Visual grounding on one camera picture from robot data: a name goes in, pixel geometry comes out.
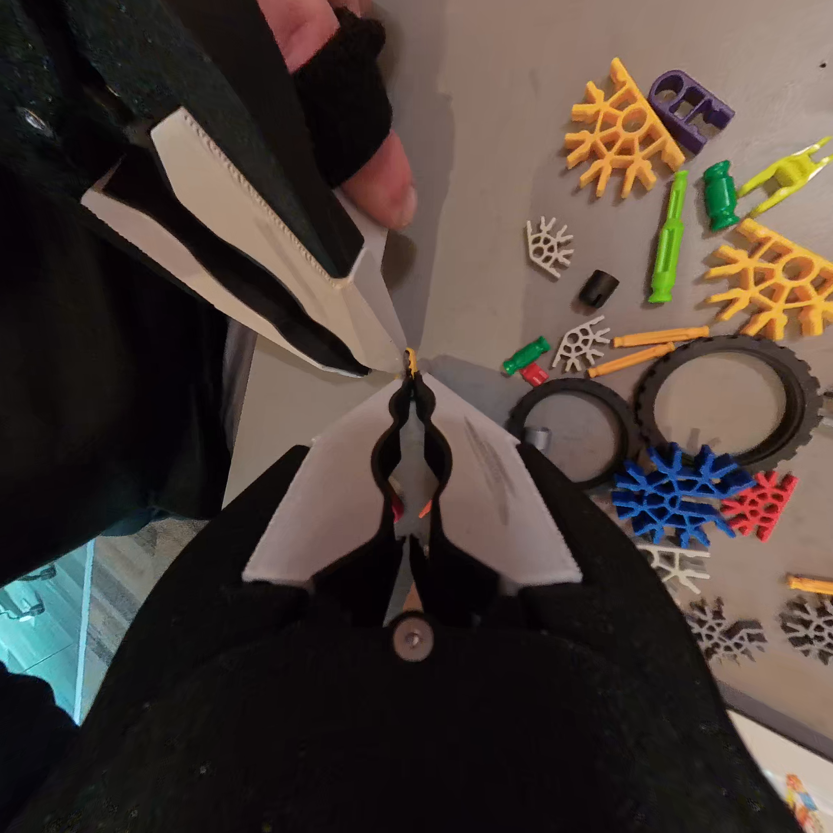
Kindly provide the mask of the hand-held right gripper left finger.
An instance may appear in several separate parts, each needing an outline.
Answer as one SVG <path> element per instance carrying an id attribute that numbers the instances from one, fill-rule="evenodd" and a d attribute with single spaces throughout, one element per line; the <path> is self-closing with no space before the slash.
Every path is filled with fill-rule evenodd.
<path id="1" fill-rule="evenodd" d="M 314 439 L 244 581 L 316 591 L 357 625 L 383 624 L 402 558 L 389 477 L 411 392 L 411 378 L 396 379 Z"/>

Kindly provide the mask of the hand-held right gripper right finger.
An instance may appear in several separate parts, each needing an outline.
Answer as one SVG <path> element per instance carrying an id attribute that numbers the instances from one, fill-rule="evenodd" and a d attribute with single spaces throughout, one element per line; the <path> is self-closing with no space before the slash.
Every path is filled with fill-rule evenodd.
<path id="1" fill-rule="evenodd" d="M 411 391 L 438 484 L 411 569 L 423 611 L 469 626 L 521 590 L 579 586 L 582 572 L 512 434 L 431 375 Z"/>

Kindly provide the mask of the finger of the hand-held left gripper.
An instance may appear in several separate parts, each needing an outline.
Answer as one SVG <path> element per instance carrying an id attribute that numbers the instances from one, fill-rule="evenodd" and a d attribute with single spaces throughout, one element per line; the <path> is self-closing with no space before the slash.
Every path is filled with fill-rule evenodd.
<path id="1" fill-rule="evenodd" d="M 90 188 L 82 204 L 190 291 L 314 367 L 355 378 L 370 373 L 270 272 L 211 232 L 167 186 L 115 185 Z"/>
<path id="2" fill-rule="evenodd" d="M 173 193 L 199 221 L 265 267 L 361 365 L 402 370 L 407 341 L 380 268 L 385 227 L 339 189 L 326 191 L 363 240 L 348 276 L 332 277 L 186 109 L 161 120 L 151 140 Z"/>

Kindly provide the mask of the light grey fan connector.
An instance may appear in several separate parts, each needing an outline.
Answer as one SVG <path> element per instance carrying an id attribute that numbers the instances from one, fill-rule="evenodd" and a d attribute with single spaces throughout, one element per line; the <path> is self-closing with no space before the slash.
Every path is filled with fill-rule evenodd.
<path id="1" fill-rule="evenodd" d="M 556 228 L 557 219 L 540 216 L 536 226 L 526 222 L 526 247 L 528 259 L 552 279 L 560 279 L 568 268 L 574 253 L 574 236 L 567 225 Z"/>

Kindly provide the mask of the printed toy packaging bag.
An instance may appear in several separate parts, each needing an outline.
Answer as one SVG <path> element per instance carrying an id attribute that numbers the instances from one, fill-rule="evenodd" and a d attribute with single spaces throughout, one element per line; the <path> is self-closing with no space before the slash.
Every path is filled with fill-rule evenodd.
<path id="1" fill-rule="evenodd" d="M 803 831 L 832 831 L 832 764 L 733 710 L 745 746 Z"/>

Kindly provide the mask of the person's grey trousers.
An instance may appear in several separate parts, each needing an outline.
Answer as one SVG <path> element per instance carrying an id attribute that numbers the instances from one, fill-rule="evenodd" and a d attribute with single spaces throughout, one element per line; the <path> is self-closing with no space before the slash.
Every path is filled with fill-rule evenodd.
<path id="1" fill-rule="evenodd" d="M 226 445 L 232 453 L 243 411 L 257 334 L 229 318 L 223 353 L 221 420 Z"/>

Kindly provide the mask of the short dark green rod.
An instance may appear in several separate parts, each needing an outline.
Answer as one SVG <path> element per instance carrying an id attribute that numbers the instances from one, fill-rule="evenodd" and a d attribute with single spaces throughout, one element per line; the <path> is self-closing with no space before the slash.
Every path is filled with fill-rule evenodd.
<path id="1" fill-rule="evenodd" d="M 551 350 L 551 344 L 544 337 L 530 341 L 522 348 L 515 351 L 509 358 L 502 363 L 502 372 L 505 376 L 510 377 L 517 371 L 528 367 L 535 363 L 539 357 Z"/>
<path id="2" fill-rule="evenodd" d="M 703 172 L 705 210 L 713 233 L 736 225 L 741 218 L 736 212 L 737 196 L 731 161 L 723 160 Z"/>

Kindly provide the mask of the person's black top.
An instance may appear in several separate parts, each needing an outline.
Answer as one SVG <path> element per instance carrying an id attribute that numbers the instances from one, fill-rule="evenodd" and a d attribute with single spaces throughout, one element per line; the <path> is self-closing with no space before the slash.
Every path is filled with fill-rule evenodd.
<path id="1" fill-rule="evenodd" d="M 1 574 L 220 510 L 226 318 L 2 165 Z"/>

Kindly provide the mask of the white fan connector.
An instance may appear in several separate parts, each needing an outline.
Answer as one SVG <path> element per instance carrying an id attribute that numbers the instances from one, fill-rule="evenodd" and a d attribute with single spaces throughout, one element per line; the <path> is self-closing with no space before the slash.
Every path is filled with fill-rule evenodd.
<path id="1" fill-rule="evenodd" d="M 644 542 L 637 542 L 636 548 L 646 558 L 664 588 L 675 599 L 681 595 L 699 597 L 702 594 L 703 583 L 711 579 L 707 569 L 707 562 L 711 559 L 711 553 L 708 551 Z"/>

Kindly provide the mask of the small light grey connector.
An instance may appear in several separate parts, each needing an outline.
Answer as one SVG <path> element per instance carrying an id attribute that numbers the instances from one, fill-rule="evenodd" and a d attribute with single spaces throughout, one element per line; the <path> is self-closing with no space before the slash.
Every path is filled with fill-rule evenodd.
<path id="1" fill-rule="evenodd" d="M 610 345 L 610 339 L 607 337 L 610 328 L 602 325 L 604 320 L 605 316 L 598 316 L 570 328 L 562 337 L 554 354 L 551 369 L 562 373 L 581 374 L 594 367 Z"/>

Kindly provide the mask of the black spacer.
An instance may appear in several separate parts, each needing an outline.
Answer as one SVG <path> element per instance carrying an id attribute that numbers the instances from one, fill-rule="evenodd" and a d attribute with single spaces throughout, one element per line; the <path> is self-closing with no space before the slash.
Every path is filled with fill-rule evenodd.
<path id="1" fill-rule="evenodd" d="M 578 302 L 582 307 L 600 309 L 619 286 L 617 277 L 607 271 L 596 269 L 582 285 L 578 293 Z"/>

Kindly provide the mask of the dark grey snowflake connector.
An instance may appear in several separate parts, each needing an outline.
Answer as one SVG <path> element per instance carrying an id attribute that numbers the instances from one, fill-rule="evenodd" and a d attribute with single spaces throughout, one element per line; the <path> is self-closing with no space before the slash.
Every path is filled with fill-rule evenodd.
<path id="1" fill-rule="evenodd" d="M 767 636 L 754 619 L 729 617 L 722 598 L 689 604 L 685 619 L 704 659 L 710 664 L 754 662 L 765 651 Z"/>
<path id="2" fill-rule="evenodd" d="M 782 632 L 804 657 L 831 666 L 832 599 L 816 596 L 786 601 L 779 614 Z"/>

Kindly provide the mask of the red fan connector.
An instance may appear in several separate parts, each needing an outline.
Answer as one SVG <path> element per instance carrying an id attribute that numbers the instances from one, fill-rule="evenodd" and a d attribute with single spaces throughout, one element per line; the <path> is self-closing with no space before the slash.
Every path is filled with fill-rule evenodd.
<path id="1" fill-rule="evenodd" d="M 754 483 L 721 504 L 721 514 L 728 526 L 742 536 L 755 535 L 767 542 L 775 531 L 800 480 L 792 473 L 758 472 Z"/>

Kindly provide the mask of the purple connector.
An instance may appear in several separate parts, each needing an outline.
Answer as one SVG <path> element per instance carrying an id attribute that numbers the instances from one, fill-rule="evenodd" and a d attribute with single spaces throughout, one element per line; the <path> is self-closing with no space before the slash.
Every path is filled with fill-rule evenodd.
<path id="1" fill-rule="evenodd" d="M 735 117 L 732 108 L 679 69 L 655 79 L 648 101 L 672 138 L 692 155 L 699 154 Z"/>

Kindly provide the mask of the lime clip connector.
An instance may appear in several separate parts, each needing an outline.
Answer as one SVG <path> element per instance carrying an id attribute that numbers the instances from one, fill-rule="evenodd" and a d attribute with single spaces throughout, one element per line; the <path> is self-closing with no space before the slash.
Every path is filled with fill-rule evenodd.
<path id="1" fill-rule="evenodd" d="M 820 151 L 832 139 L 832 136 L 822 138 L 808 147 L 791 153 L 771 163 L 764 170 L 755 174 L 736 191 L 738 199 L 748 196 L 751 192 L 761 188 L 765 183 L 773 181 L 776 190 L 764 202 L 754 206 L 747 214 L 755 219 L 777 206 L 796 192 L 805 187 L 821 170 L 832 162 L 828 155 L 816 161 L 814 154 Z"/>

